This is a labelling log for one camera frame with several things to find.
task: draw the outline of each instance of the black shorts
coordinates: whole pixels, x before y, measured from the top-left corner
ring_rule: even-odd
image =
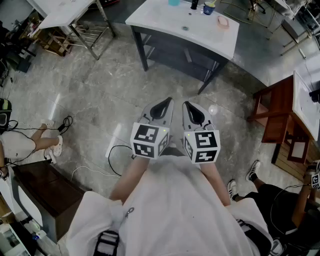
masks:
[[[279,230],[285,233],[296,228],[291,218],[298,194],[274,185],[263,184],[259,187],[258,193],[251,192],[245,198],[254,199],[273,238],[281,234]]]

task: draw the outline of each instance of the black buckle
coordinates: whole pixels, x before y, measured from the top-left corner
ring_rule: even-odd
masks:
[[[119,234],[112,230],[102,232],[96,242],[93,256],[117,256]]]

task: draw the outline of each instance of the white sandal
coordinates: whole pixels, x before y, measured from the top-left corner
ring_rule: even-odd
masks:
[[[58,143],[58,145],[53,146],[53,154],[55,157],[59,157],[61,155],[62,144],[63,144],[62,136],[59,135],[57,138],[59,138],[59,143]]]
[[[41,124],[45,124],[47,128],[51,129],[54,126],[55,121],[43,118],[41,119]]]

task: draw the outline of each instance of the metal rack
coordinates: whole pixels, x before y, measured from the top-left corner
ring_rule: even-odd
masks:
[[[63,42],[63,45],[73,45],[73,46],[81,46],[85,47],[91,55],[96,59],[99,60],[100,56],[104,53],[106,50],[109,42],[107,42],[100,53],[97,55],[93,51],[93,47],[96,45],[96,43],[99,41],[99,39],[103,36],[103,34],[110,29],[112,37],[114,38],[116,36],[107,16],[106,13],[101,6],[101,3],[99,0],[95,1],[96,5],[98,6],[98,9],[103,17],[103,20],[105,22],[105,26],[99,25],[80,25],[78,23],[78,20],[74,20],[68,27],[71,29],[71,32],[68,34],[66,39]]]

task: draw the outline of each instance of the black bottle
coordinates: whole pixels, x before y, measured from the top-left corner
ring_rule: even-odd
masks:
[[[199,0],[192,0],[191,9],[196,10]]]

